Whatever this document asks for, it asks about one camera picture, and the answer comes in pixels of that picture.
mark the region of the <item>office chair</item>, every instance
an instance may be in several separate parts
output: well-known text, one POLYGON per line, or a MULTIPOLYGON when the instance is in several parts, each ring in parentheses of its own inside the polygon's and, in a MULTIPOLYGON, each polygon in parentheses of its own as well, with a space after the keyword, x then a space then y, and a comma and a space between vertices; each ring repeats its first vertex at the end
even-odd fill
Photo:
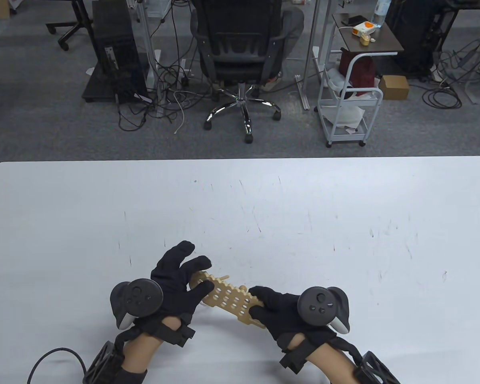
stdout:
POLYGON ((85 9, 85 4, 83 0, 65 0, 65 1, 71 1, 71 5, 73 7, 73 11, 76 16, 76 21, 75 22, 50 22, 46 24, 46 27, 48 28, 48 32, 50 32, 52 35, 55 35, 57 33, 57 29, 59 27, 71 27, 69 31, 64 33, 61 38, 59 38, 59 46, 65 50, 68 51, 70 49, 70 46, 66 43, 66 41, 73 36, 80 28, 85 28, 89 35, 92 38, 92 20, 89 19, 89 15, 87 13, 87 10, 85 9))
POLYGON ((211 130, 211 121, 220 112, 237 106, 242 111, 245 142, 253 141, 247 103, 273 108, 274 120, 281 119, 281 109, 274 103, 249 97, 258 86, 277 76, 283 60, 284 41, 289 31, 282 0, 191 0, 194 11, 190 30, 198 42, 200 67, 213 82, 238 84, 238 93, 225 88, 216 93, 233 101, 217 107, 208 115, 204 129, 211 130))

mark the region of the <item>black glove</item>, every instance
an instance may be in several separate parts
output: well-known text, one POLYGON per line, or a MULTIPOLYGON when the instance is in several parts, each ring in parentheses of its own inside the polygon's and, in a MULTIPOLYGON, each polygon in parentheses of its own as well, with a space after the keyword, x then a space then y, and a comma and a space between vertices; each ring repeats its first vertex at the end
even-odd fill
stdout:
POLYGON ((315 327, 302 320, 297 311, 298 295, 282 294, 267 287, 252 287, 249 293, 265 305, 251 307, 249 314, 267 327, 274 340, 277 341, 283 334, 291 340, 297 333, 303 333, 318 348, 336 337, 331 328, 315 327))
POLYGON ((167 316, 179 317, 184 325, 190 324, 198 304, 214 289, 211 281, 204 281, 187 291, 192 275, 211 267, 211 261, 206 256, 198 256, 181 264, 195 248, 191 242, 182 241, 165 252, 156 264, 156 268, 151 272, 151 279, 160 285, 164 298, 155 314, 135 319, 134 324, 138 328, 152 334, 167 316))

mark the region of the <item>chrome chair base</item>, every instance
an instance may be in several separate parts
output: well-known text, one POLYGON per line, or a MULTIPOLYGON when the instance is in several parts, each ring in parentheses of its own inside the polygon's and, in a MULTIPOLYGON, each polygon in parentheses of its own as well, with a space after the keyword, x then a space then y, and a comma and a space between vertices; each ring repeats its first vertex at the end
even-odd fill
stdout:
POLYGON ((217 114, 220 112, 227 110, 229 108, 232 108, 234 106, 237 106, 240 108, 242 111, 242 115, 244 117, 244 126, 245 126, 245 142, 247 144, 251 144, 253 141, 252 137, 252 126, 251 126, 251 118, 249 117, 249 110, 247 109, 247 102, 252 102, 256 104, 263 104, 264 106, 269 106, 273 108, 274 110, 274 115, 272 118, 276 121, 279 121, 281 119, 281 108, 279 108, 276 104, 273 102, 267 101, 267 100, 262 100, 262 99, 255 99, 255 98, 249 98, 248 93, 253 90, 256 86, 250 86, 247 90, 245 87, 245 83, 238 83, 238 95, 234 95, 231 92, 229 92, 226 89, 219 88, 217 91, 222 93, 223 95, 226 95, 228 97, 231 97, 234 101, 231 101, 229 103, 224 104, 223 106, 218 106, 214 110, 210 112, 208 115, 205 123, 204 123, 204 129, 205 130, 211 130, 211 119, 213 119, 217 114))

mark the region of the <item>cart wheel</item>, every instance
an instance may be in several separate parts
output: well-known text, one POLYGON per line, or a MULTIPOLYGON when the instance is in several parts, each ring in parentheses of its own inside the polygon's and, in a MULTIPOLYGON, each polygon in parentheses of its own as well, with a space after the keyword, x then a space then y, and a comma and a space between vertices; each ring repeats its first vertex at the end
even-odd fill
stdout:
POLYGON ((65 42, 60 42, 59 46, 62 48, 63 51, 69 51, 70 50, 70 46, 68 46, 68 44, 65 43, 65 42))

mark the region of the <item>wrist-mounted device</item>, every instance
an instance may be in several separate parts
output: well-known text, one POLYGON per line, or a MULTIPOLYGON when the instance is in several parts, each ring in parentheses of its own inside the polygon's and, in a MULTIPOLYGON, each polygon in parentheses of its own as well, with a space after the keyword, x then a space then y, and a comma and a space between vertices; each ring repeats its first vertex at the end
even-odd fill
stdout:
POLYGON ((156 312, 162 305, 163 297, 160 285, 148 278, 122 282, 112 289, 110 305, 116 325, 125 331, 117 335, 114 343, 106 342, 101 348, 84 375, 83 384, 114 383, 124 361, 124 344, 136 339, 143 332, 180 347, 194 336, 196 332, 188 327, 192 320, 189 313, 178 316, 182 325, 176 331, 162 323, 167 315, 156 315, 156 312))
MULTIPOLYGON (((337 287, 311 287, 306 289, 297 301, 299 316, 313 326, 331 326, 341 334, 350 332, 348 323, 348 298, 337 287)), ((284 352, 280 364, 290 368, 295 374, 299 373, 307 358, 319 346, 312 344, 307 338, 300 345, 289 350, 288 346, 295 333, 284 333, 277 339, 277 345, 284 352)), ((360 384, 400 384, 390 370, 371 351, 361 356, 358 349, 346 340, 334 336, 327 343, 340 351, 348 352, 356 365, 354 376, 360 384)))

